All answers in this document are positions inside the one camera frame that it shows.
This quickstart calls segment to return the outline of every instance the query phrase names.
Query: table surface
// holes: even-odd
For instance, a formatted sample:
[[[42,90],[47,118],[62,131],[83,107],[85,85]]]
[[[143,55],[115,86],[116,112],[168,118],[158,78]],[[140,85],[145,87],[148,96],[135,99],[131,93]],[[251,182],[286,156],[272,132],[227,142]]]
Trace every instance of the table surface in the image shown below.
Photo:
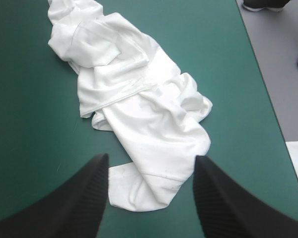
[[[208,155],[251,193],[298,220],[298,181],[234,0],[101,0],[154,37],[214,103]],[[45,0],[0,0],[0,219],[48,194],[93,155],[130,158],[78,112],[77,75],[47,42]],[[107,205],[98,238],[203,237],[190,178],[170,206]]]

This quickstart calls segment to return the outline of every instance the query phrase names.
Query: white shirt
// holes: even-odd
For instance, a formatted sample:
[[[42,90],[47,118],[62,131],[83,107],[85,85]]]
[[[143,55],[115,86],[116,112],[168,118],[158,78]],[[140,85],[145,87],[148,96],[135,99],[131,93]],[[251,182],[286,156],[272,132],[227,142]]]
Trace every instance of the white shirt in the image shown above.
[[[199,122],[212,103],[150,36],[93,0],[49,0],[49,45],[78,74],[80,116],[112,130],[132,163],[109,169],[111,205],[169,205],[210,139]]]

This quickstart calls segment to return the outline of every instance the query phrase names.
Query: shoe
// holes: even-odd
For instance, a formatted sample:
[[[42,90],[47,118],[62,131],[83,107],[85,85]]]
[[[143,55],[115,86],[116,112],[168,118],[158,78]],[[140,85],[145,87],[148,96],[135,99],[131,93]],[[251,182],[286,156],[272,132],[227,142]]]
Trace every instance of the shoe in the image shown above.
[[[91,159],[59,188],[0,221],[0,238],[95,238],[108,194],[108,155]]]
[[[298,222],[268,206],[212,160],[197,156],[194,200],[206,238],[298,238]]]
[[[268,9],[280,12],[290,0],[244,0],[242,6],[249,11]]]

